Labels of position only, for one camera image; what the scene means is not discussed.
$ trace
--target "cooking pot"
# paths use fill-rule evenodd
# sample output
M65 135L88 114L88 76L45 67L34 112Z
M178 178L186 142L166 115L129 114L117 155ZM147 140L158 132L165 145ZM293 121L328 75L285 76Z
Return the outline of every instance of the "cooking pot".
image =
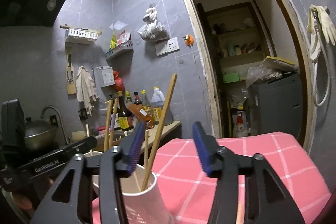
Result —
M27 117L26 121L26 149L30 152L38 152L49 148L56 137L57 127L44 120L32 121L31 117Z

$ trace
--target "green box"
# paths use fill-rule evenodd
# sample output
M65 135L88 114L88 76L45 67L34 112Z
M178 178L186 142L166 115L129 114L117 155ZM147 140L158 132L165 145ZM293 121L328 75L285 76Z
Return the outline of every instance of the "green box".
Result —
M238 82L239 81L239 75L238 75L237 72L228 73L226 75L223 75L223 81L224 81L224 83Z

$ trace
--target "orange plug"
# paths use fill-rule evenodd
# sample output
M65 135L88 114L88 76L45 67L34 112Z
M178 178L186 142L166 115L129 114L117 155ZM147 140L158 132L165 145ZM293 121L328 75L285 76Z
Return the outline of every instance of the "orange plug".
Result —
M183 37L185 43L187 46L192 46L194 45L194 38L191 34L187 34L185 37Z

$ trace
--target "red plastic bag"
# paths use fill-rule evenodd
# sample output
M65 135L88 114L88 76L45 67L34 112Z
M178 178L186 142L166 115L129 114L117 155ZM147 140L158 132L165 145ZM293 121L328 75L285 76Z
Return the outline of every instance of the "red plastic bag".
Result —
M124 81L119 76L119 72L113 71L113 77L114 77L114 83L115 88L117 91L123 91L124 90Z

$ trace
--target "door frame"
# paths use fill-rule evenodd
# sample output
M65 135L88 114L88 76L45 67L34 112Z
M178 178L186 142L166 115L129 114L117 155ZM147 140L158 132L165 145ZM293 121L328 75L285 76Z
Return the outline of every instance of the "door frame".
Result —
M292 0L276 0L293 38L295 50L298 57L298 63L302 79L303 93L303 115L302 115L302 130L298 142L303 148L308 151L314 137L316 123L316 107L312 98L312 63L309 57L309 40L305 32L305 27L301 18L293 4ZM189 18L193 27L195 41L199 49L203 75L207 83L209 105L210 105L210 120L212 135L216 138L221 136L222 126L220 119L219 103L217 96L217 88L215 85L215 75L212 70L209 51L206 47L204 33L201 28L199 18L193 0L184 0Z

